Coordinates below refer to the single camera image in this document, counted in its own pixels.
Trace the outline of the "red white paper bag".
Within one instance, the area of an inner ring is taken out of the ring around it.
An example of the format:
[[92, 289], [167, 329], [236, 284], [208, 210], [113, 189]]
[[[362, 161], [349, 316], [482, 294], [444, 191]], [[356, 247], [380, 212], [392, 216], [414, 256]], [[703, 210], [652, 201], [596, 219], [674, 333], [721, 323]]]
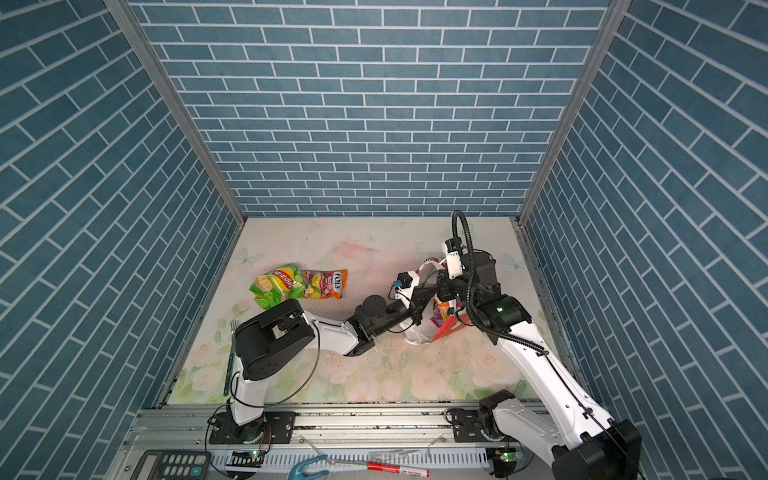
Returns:
[[[445, 271], [444, 264], [431, 257], [417, 270], [409, 272], [409, 275], [417, 278], [420, 286], [425, 286], [427, 283], [435, 284], [438, 274]], [[461, 320], [467, 320], [467, 317], [460, 314], [459, 308], [462, 306], [458, 300], [442, 302], [437, 296], [433, 296], [422, 312], [422, 321], [418, 326], [409, 327], [409, 322], [404, 322], [407, 327], [405, 341], [411, 345], [426, 345], [464, 329], [466, 325]]]

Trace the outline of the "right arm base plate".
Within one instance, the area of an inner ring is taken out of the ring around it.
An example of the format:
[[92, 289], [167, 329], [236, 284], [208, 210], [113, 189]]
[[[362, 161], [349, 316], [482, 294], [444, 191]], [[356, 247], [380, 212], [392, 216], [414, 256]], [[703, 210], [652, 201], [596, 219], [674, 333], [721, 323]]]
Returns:
[[457, 443], [517, 442], [518, 439], [504, 434], [496, 425], [487, 408], [464, 409], [453, 407], [443, 412]]

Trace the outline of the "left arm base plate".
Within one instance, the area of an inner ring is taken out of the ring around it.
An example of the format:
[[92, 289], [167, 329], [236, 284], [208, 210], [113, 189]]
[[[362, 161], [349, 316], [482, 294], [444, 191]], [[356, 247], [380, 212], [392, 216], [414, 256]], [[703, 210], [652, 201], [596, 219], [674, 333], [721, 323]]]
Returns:
[[216, 413], [209, 421], [208, 442], [214, 445], [289, 444], [293, 435], [294, 412], [266, 412], [244, 425], [229, 412]]

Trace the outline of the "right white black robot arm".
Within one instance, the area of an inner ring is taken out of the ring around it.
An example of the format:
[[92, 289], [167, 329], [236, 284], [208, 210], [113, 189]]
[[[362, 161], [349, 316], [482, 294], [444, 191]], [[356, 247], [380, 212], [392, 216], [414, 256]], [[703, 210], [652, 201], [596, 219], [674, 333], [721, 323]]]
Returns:
[[530, 313], [502, 293], [495, 261], [486, 252], [449, 252], [440, 293], [464, 306], [472, 325], [485, 333], [523, 374], [549, 417], [510, 393], [484, 401], [491, 429], [510, 436], [546, 462], [557, 479], [638, 479], [642, 438], [629, 420], [616, 420], [581, 387], [547, 346]]

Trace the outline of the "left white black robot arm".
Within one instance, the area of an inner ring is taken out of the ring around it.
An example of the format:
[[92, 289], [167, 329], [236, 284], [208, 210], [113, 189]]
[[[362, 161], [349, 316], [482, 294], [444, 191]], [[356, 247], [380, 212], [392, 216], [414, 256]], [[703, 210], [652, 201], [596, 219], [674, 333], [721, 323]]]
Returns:
[[417, 287], [392, 301], [371, 295], [343, 321], [314, 315], [298, 300], [289, 299], [245, 321], [233, 333], [228, 400], [232, 420], [238, 426], [260, 422], [269, 379], [305, 348], [360, 356], [374, 347], [378, 336], [402, 322], [419, 323], [436, 292], [435, 287]]

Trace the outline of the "green chips bag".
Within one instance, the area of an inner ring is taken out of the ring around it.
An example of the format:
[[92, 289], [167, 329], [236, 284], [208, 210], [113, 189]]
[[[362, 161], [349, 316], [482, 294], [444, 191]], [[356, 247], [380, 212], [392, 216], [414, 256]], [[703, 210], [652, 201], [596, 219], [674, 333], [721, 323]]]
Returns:
[[255, 303], [264, 310], [290, 300], [301, 299], [307, 289], [303, 272], [293, 264], [262, 274], [250, 286]]

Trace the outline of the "fruit candy bag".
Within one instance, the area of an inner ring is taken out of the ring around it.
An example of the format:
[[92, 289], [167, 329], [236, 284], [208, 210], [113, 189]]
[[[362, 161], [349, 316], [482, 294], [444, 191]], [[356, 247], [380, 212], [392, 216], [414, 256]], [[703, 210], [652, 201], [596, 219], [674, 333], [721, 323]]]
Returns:
[[304, 297], [317, 300], [341, 299], [343, 297], [347, 276], [348, 271], [346, 269], [332, 271], [303, 271], [303, 277], [306, 283]]

